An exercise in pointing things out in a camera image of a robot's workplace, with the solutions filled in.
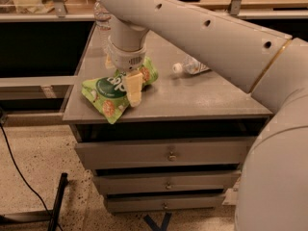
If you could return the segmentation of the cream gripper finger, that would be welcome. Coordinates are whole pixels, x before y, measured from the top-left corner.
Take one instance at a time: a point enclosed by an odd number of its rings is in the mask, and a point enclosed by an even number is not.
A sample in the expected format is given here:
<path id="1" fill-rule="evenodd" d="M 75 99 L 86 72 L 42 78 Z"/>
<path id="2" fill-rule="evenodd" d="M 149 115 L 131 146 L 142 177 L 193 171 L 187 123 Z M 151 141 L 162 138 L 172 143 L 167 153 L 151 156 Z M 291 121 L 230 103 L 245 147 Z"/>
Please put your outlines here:
<path id="1" fill-rule="evenodd" d="M 139 70 L 128 72 L 123 77 L 123 85 L 127 98 L 132 107 L 137 107 L 141 103 L 142 74 Z"/>
<path id="2" fill-rule="evenodd" d="M 107 69 L 112 69 L 115 67 L 109 54 L 106 55 L 105 67 Z"/>

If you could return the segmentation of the pale robot arm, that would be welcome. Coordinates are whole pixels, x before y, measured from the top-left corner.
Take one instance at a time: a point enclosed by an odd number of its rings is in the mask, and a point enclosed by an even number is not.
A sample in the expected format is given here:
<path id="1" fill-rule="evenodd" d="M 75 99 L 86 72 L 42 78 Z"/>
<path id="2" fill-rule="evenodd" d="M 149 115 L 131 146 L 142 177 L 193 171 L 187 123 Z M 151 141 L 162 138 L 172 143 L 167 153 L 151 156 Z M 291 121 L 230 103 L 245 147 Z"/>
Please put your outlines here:
<path id="1" fill-rule="evenodd" d="M 153 31 L 273 112 L 244 162 L 235 231 L 308 231 L 306 41 L 176 0 L 101 1 L 117 69 L 140 66 Z"/>

